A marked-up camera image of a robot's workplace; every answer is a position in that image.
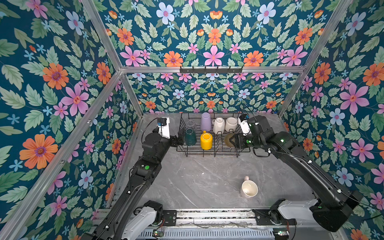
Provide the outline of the olive glass cup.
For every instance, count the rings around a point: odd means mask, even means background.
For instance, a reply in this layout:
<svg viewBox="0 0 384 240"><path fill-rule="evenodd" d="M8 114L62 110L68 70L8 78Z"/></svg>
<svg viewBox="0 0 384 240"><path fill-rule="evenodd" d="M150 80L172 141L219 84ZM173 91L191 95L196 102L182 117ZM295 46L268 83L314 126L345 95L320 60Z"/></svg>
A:
<svg viewBox="0 0 384 240"><path fill-rule="evenodd" d="M225 145L228 147L228 148L234 148L234 144L233 142L231 141L231 139L233 139L234 137L234 133L228 133L226 136L225 136Z"/></svg>

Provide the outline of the green mug white inside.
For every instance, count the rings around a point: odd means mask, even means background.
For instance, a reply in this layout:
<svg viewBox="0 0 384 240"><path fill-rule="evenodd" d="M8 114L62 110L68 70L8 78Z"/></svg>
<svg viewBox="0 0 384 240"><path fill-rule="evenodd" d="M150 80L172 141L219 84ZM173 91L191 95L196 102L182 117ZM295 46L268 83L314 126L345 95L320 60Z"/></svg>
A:
<svg viewBox="0 0 384 240"><path fill-rule="evenodd" d="M187 146L194 146L197 142L196 132L192 128L185 130L185 143Z"/></svg>

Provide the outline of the white faceted mug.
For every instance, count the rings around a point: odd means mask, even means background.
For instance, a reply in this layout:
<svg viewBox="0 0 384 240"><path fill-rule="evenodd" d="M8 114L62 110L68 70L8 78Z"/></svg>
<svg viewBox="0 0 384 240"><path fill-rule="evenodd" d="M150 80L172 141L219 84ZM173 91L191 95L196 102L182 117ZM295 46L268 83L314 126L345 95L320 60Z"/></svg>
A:
<svg viewBox="0 0 384 240"><path fill-rule="evenodd" d="M222 135L225 132L225 123L225 120L220 117L212 120L213 132L215 135Z"/></svg>

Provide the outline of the yellow mug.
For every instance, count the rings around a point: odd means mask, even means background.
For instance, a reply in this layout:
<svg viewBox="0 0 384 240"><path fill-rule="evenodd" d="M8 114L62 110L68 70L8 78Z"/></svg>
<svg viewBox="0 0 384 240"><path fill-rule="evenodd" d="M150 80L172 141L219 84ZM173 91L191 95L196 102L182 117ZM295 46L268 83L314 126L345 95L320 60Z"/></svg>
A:
<svg viewBox="0 0 384 240"><path fill-rule="evenodd" d="M201 148L208 151L213 146L213 136L209 132L203 131L200 137Z"/></svg>

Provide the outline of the lilac plastic cup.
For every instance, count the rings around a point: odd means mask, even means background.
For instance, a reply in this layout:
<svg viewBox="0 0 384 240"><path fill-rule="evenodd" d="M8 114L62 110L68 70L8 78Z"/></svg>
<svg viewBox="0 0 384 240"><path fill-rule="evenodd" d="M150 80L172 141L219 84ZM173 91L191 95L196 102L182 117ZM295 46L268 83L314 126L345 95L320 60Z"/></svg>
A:
<svg viewBox="0 0 384 240"><path fill-rule="evenodd" d="M209 132L212 129L212 120L210 113L202 113L201 115L201 130Z"/></svg>

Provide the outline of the pink mug white inside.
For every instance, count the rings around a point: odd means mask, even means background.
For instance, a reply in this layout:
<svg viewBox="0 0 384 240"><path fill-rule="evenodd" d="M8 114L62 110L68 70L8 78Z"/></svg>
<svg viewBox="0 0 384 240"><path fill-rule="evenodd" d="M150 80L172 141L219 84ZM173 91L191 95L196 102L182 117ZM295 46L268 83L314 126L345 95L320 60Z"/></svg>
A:
<svg viewBox="0 0 384 240"><path fill-rule="evenodd" d="M259 193L259 188L254 181L250 180L249 176L245 176L240 193L243 198L253 198Z"/></svg>

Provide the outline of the clear glass cup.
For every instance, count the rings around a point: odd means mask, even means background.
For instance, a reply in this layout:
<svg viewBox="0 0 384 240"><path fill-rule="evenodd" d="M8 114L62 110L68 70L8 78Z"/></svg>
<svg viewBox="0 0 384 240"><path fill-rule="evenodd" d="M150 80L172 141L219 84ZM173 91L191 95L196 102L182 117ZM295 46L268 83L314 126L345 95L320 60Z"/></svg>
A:
<svg viewBox="0 0 384 240"><path fill-rule="evenodd" d="M188 121L186 121L186 129L193 129L195 130L196 129L196 122L194 120L191 120L189 119Z"/></svg>

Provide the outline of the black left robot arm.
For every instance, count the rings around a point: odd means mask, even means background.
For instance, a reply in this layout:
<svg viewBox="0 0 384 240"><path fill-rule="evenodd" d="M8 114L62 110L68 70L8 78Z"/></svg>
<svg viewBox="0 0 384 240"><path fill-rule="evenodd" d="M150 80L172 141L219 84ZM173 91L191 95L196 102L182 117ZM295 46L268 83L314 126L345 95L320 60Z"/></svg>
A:
<svg viewBox="0 0 384 240"><path fill-rule="evenodd" d="M142 144L143 155L135 163L123 193L102 223L91 234L85 233L82 239L135 240L148 226L161 222L163 206L154 201L144 204L141 211L132 220L130 218L162 169L161 162L170 147L184 142L182 131L168 139L158 133L147 135Z"/></svg>

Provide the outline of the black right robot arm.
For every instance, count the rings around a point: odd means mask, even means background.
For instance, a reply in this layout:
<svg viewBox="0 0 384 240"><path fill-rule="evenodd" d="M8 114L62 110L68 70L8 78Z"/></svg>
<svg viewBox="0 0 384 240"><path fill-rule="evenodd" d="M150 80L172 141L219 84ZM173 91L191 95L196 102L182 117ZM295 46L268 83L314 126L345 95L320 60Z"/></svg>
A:
<svg viewBox="0 0 384 240"><path fill-rule="evenodd" d="M308 201L277 200L269 210L269 218L275 225L284 220L316 222L330 232L337 232L359 205L363 196L336 182L316 162L312 161L304 147L289 133L275 133L265 116L238 118L242 129L230 138L238 150L262 149L268 156L274 155L293 169L313 190L315 198Z"/></svg>

